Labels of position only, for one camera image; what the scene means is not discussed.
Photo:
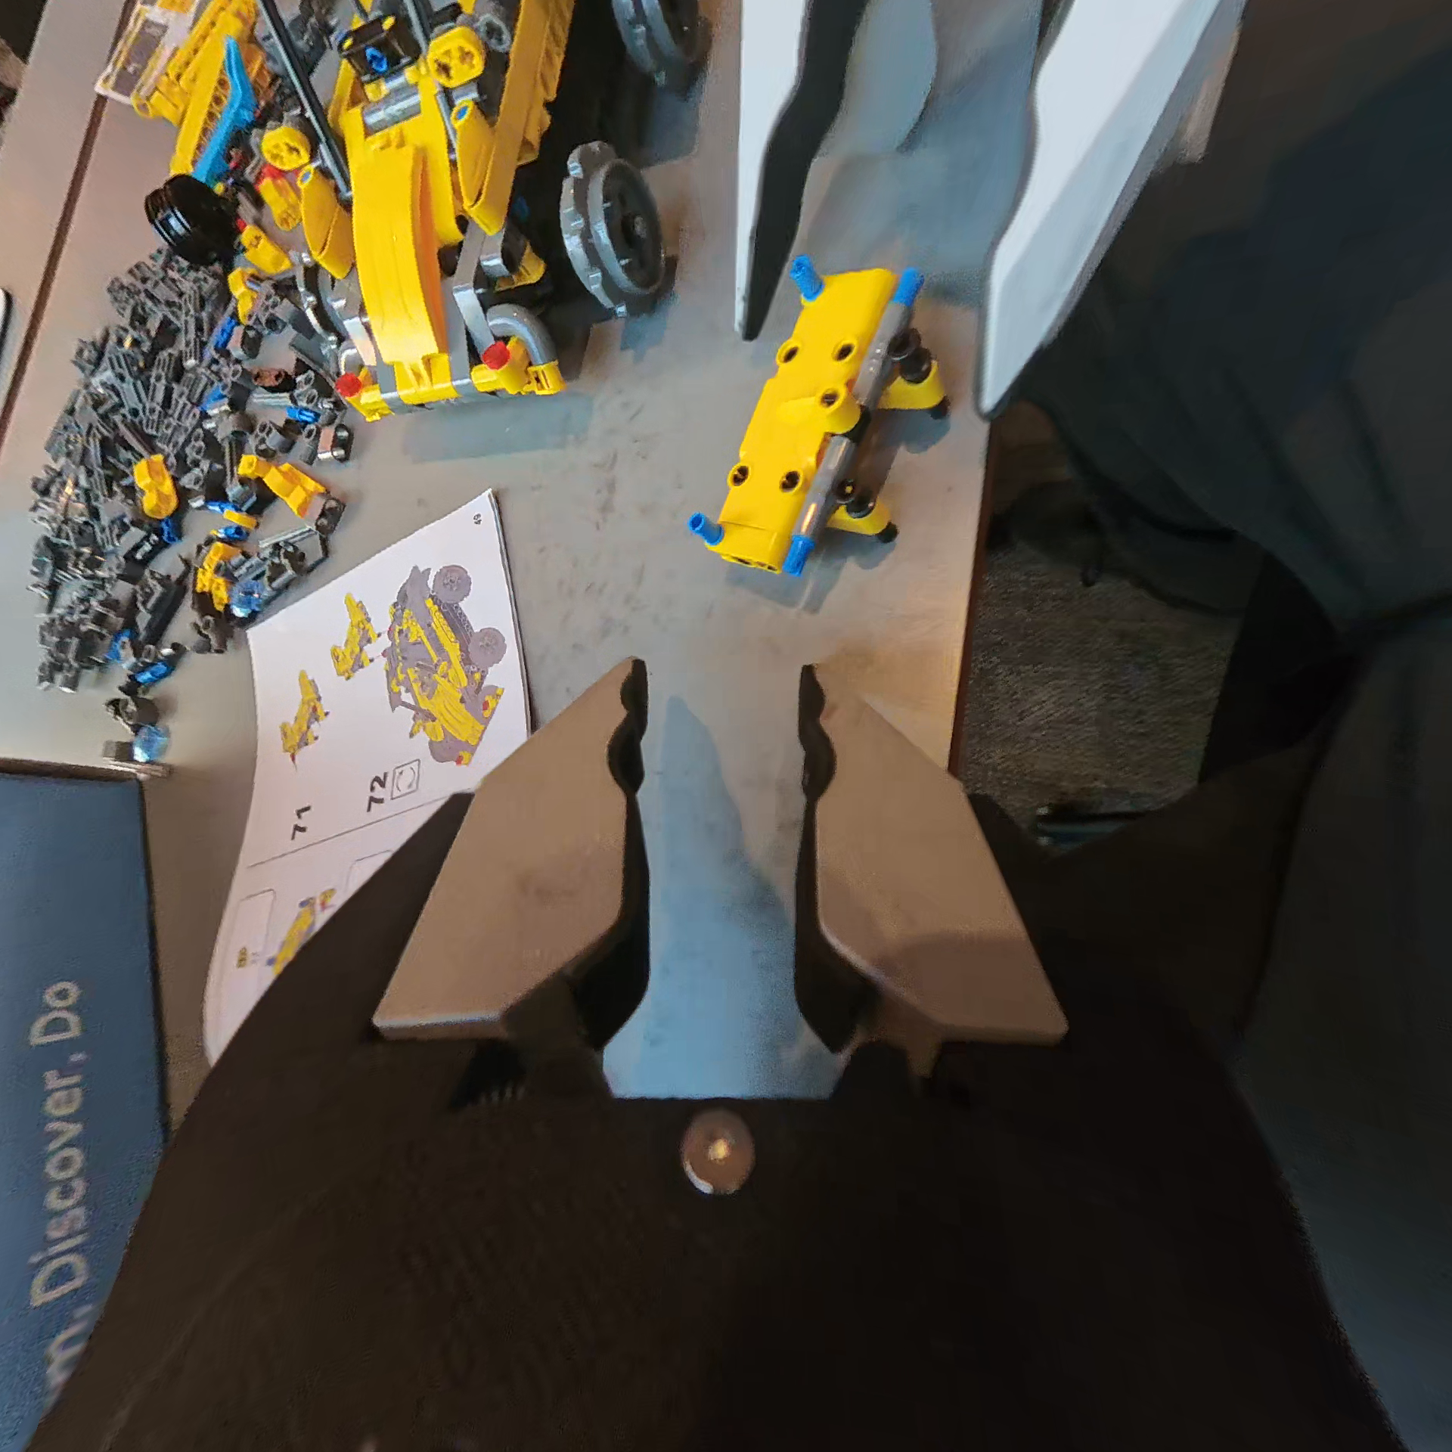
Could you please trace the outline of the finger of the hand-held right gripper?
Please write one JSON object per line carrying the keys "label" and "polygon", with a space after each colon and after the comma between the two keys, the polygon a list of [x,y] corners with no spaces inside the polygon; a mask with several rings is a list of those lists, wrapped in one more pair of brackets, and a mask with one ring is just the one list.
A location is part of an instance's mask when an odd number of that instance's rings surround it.
{"label": "finger of the hand-held right gripper", "polygon": [[985,264],[975,401],[995,416],[1156,169],[1199,159],[1243,1],[1063,3],[1028,86],[1021,183]]}
{"label": "finger of the hand-held right gripper", "polygon": [[788,121],[803,71],[807,1],[745,1],[738,17],[734,326],[760,335],[800,224]]}

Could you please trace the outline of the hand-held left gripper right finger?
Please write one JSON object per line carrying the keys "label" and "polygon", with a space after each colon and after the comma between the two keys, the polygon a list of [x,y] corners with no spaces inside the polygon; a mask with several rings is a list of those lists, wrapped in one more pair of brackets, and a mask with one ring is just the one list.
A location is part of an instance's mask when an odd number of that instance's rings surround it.
{"label": "hand-held left gripper right finger", "polygon": [[843,1058],[914,1073],[954,1045],[1056,1047],[1064,1009],[962,786],[824,663],[797,696],[793,995]]}

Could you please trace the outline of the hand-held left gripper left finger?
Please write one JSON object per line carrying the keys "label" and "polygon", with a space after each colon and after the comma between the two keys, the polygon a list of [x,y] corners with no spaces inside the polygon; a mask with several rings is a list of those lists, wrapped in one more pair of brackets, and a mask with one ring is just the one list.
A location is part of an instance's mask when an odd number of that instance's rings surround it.
{"label": "hand-held left gripper left finger", "polygon": [[477,786],[380,997],[392,1040],[603,1049],[648,987],[648,670],[625,658]]}

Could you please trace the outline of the yellow panel with grey axle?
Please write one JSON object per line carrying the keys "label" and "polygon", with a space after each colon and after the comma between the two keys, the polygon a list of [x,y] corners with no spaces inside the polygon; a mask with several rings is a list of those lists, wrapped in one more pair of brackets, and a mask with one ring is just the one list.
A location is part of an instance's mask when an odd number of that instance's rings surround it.
{"label": "yellow panel with grey axle", "polygon": [[807,254],[788,276],[800,313],[755,401],[724,503],[686,525],[734,565],[798,577],[829,529],[835,487],[859,480],[861,446],[888,411],[878,408],[888,344],[914,326],[926,278],[914,266],[824,275]]}

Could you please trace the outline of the brick instruction booklet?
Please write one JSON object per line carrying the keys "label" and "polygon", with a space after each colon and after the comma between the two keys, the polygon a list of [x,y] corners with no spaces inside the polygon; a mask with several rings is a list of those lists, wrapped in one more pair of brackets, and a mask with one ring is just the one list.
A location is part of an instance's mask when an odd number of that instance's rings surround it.
{"label": "brick instruction booklet", "polygon": [[250,631],[257,759],[211,952],[209,1064],[299,950],[532,733],[494,489]]}

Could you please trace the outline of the yellow grey brick vehicle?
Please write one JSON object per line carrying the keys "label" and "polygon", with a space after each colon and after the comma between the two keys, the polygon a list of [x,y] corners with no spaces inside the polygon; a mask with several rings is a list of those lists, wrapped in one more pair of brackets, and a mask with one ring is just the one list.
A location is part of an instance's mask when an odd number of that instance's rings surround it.
{"label": "yellow grey brick vehicle", "polygon": [[257,3],[300,157],[299,304],[364,418],[553,396],[551,321],[650,313],[674,278],[657,198],[617,121],[682,93],[698,3],[354,3],[323,24],[332,93],[278,3]]}

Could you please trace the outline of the dark blue cardboard box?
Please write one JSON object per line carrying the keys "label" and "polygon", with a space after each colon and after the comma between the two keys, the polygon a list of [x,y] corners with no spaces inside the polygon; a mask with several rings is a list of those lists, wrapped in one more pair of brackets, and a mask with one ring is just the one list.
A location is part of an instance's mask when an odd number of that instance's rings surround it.
{"label": "dark blue cardboard box", "polygon": [[3,1450],[77,1364],[166,1134],[140,784],[3,774]]}

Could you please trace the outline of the pile of loose brick pieces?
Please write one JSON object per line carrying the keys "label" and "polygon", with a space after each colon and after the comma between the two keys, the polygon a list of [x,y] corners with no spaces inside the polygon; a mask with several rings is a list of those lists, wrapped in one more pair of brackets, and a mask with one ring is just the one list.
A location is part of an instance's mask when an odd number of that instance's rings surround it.
{"label": "pile of loose brick pieces", "polygon": [[297,190],[238,157],[212,190],[240,216],[231,264],[160,242],[110,278],[29,484],[38,686],[114,677],[121,736],[102,759],[135,774],[159,772],[169,745],[157,689],[326,561],[345,511],[313,475],[351,458],[352,428],[316,283],[283,245]]}

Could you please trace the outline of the black rubber tyre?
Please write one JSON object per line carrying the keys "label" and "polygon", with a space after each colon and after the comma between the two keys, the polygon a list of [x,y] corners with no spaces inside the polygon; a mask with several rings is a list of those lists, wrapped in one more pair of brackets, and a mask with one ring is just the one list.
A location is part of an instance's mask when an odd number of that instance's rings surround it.
{"label": "black rubber tyre", "polygon": [[190,173],[171,174],[150,190],[143,211],[157,236],[192,266],[230,266],[236,256],[236,207]]}

